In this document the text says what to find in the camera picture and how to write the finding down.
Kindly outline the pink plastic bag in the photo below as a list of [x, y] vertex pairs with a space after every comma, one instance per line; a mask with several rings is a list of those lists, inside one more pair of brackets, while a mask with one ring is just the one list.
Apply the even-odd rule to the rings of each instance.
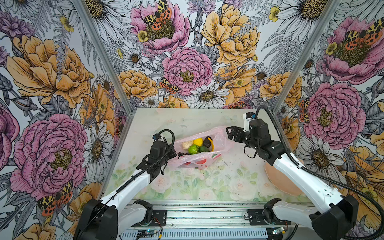
[[235, 145], [226, 127], [215, 127], [190, 137], [175, 141], [176, 157], [168, 161], [172, 170], [177, 168], [205, 169], [227, 154]]

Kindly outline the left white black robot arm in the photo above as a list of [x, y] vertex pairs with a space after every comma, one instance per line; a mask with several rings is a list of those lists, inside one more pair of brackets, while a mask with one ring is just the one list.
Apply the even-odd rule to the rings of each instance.
[[89, 200], [75, 230], [75, 240], [116, 240], [129, 227], [149, 222], [152, 205], [146, 201], [130, 201], [146, 188], [176, 157], [174, 142], [165, 138], [153, 142], [150, 153], [138, 165], [134, 174], [116, 190], [100, 200]]

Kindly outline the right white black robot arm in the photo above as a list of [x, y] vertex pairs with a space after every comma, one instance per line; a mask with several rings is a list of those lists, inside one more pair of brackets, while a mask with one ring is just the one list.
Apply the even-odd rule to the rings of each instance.
[[274, 141], [268, 125], [261, 119], [246, 119], [244, 127], [227, 127], [228, 138], [252, 148], [270, 166], [285, 175], [313, 203], [305, 207], [274, 198], [264, 205], [264, 220], [269, 224], [293, 222], [314, 230], [323, 240], [345, 239], [357, 220], [359, 204], [351, 196], [344, 197], [307, 172], [307, 168], [284, 144]]

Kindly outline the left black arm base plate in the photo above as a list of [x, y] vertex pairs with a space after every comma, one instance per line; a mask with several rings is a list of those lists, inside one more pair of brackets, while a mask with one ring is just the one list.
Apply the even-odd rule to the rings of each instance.
[[153, 210], [153, 216], [149, 222], [136, 223], [133, 227], [159, 227], [159, 225], [165, 227], [167, 223], [167, 213], [167, 210]]

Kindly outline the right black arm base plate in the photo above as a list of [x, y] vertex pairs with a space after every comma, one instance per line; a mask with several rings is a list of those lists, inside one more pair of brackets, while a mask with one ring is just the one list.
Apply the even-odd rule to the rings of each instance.
[[243, 219], [248, 221], [251, 226], [289, 226], [290, 221], [282, 221], [269, 210], [262, 209], [249, 209], [244, 214]]

